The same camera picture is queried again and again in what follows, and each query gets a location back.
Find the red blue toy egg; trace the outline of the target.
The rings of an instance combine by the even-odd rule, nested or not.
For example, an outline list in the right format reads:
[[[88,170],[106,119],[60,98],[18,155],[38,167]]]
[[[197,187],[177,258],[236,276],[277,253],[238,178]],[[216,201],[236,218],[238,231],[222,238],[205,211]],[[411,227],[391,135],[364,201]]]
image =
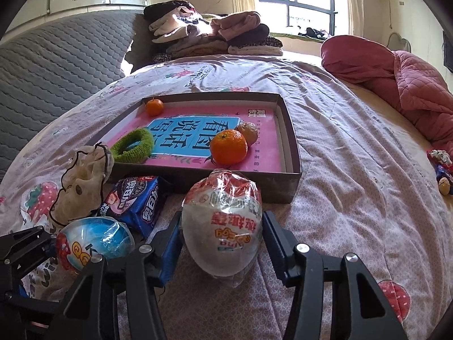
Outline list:
[[[126,225],[109,216],[75,220],[55,240],[58,263],[74,272],[80,272],[92,256],[111,260],[127,256],[134,248],[134,237]]]

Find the blue cookie packet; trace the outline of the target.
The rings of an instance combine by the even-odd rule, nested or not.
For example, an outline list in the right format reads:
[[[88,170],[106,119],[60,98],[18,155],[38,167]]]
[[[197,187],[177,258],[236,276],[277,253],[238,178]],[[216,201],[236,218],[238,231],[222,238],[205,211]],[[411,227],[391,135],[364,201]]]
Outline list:
[[[98,214],[113,217],[131,231],[148,238],[168,195],[169,184],[161,177],[128,177],[117,181]]]

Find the cream fabric scrunchie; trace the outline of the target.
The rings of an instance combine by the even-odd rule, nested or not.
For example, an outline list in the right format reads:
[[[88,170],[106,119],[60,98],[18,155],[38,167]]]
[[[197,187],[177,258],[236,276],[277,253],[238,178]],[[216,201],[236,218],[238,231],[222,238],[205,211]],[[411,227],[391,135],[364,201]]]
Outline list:
[[[114,165],[110,149],[102,143],[83,146],[61,176],[61,188],[49,211],[57,228],[93,216],[104,201],[104,185]]]

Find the white red toy egg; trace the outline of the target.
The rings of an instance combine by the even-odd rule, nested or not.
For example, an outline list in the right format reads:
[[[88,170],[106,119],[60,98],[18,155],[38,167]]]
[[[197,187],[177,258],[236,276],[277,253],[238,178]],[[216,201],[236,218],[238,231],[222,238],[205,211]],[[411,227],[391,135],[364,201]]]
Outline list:
[[[262,239],[262,198],[252,180],[216,169],[182,202],[183,241],[196,264],[231,287],[244,280]]]

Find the orange mandarin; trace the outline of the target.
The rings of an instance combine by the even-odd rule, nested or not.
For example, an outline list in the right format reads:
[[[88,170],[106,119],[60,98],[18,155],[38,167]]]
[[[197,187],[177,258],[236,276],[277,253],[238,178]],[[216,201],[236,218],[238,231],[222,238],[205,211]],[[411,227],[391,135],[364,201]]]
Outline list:
[[[216,134],[210,142],[211,159],[221,166],[233,166],[245,160],[248,152],[246,138],[237,130]]]
[[[145,111],[150,117],[156,117],[164,112],[164,102],[158,98],[149,100],[145,104]]]

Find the brown walnut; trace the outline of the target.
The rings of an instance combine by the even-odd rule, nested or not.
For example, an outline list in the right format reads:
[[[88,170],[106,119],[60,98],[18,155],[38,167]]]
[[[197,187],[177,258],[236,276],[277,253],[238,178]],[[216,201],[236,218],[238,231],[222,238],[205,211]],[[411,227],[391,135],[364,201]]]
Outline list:
[[[251,122],[240,122],[235,130],[245,137],[248,146],[255,144],[259,136],[257,126]]]

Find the strawberry print bed cover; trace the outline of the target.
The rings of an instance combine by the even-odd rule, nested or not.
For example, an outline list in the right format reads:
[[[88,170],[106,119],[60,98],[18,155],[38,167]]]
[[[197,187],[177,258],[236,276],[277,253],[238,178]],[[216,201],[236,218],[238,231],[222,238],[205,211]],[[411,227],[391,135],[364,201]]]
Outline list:
[[[299,241],[329,256],[355,252],[401,310],[409,339],[426,339],[452,301],[452,205],[427,147],[379,97],[304,61],[211,56],[151,65],[108,85],[44,128],[1,181],[1,232],[45,224],[25,210],[58,184],[75,151],[143,97],[211,91],[279,94],[300,149],[289,205],[272,205]]]

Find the dark shallow cardboard box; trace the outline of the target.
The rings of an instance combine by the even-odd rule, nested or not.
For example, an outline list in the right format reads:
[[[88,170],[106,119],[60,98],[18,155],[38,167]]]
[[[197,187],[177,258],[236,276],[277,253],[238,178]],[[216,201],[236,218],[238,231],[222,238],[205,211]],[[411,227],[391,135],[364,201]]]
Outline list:
[[[88,141],[113,146],[139,128],[153,134],[151,156],[142,163],[115,162],[110,180],[159,176],[170,185],[170,194],[186,194],[217,165],[210,160],[209,143],[225,129],[251,122],[257,141],[247,157],[231,170],[254,181],[265,203],[290,203],[302,175],[300,153],[292,122],[279,94],[219,91],[168,94],[161,97],[162,114],[146,113],[147,98],[131,105]]]

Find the small colourful toy figure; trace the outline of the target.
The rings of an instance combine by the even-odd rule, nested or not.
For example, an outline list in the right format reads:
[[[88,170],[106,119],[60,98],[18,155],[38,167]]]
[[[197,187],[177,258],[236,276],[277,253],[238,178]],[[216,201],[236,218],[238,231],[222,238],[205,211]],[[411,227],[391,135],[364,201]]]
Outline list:
[[[435,168],[439,192],[443,196],[452,195],[452,160],[445,150],[431,149],[427,152],[428,160]]]

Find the grey quilted headboard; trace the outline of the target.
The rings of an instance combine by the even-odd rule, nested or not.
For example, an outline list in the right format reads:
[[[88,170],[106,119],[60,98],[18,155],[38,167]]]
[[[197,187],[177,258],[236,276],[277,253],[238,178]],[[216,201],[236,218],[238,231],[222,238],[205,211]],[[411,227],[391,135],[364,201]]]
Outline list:
[[[53,120],[144,62],[148,23],[135,10],[72,15],[1,44],[1,172]]]

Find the pink quilted blanket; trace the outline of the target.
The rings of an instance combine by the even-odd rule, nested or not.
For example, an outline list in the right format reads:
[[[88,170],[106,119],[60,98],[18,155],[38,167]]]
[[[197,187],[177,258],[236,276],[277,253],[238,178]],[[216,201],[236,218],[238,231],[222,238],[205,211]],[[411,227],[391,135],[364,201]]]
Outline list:
[[[428,62],[354,35],[324,41],[321,59],[330,74],[372,91],[409,120],[435,149],[452,154],[452,93]]]

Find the pile of folded clothes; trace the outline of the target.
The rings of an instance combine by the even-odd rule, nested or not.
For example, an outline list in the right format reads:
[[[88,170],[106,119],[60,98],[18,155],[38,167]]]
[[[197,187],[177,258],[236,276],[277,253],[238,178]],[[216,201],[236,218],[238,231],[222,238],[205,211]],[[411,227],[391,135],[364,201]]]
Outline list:
[[[205,18],[184,0],[171,0],[144,9],[151,33],[152,62],[204,55],[283,55],[283,43],[270,35],[255,11]]]

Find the heart shaped chair back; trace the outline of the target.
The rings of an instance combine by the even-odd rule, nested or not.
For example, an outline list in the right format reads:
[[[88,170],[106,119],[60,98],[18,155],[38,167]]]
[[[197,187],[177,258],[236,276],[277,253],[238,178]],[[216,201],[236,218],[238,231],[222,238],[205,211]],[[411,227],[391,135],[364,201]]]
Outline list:
[[[404,39],[398,32],[392,32],[388,36],[388,43],[386,47],[391,51],[404,51],[411,52],[412,46],[409,40]]]

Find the black flat television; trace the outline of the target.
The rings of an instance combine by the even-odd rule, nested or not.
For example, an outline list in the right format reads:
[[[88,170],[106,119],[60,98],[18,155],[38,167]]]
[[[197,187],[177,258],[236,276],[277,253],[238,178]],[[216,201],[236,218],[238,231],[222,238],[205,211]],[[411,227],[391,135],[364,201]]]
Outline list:
[[[453,45],[445,32],[443,32],[443,60],[444,66],[453,73]]]

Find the window with dark frame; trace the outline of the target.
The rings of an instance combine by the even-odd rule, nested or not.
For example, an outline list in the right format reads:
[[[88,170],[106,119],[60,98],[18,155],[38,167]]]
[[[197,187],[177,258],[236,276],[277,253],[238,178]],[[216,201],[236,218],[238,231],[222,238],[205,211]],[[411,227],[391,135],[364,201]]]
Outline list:
[[[311,28],[330,35],[335,32],[335,0],[258,0],[257,12],[273,31]]]

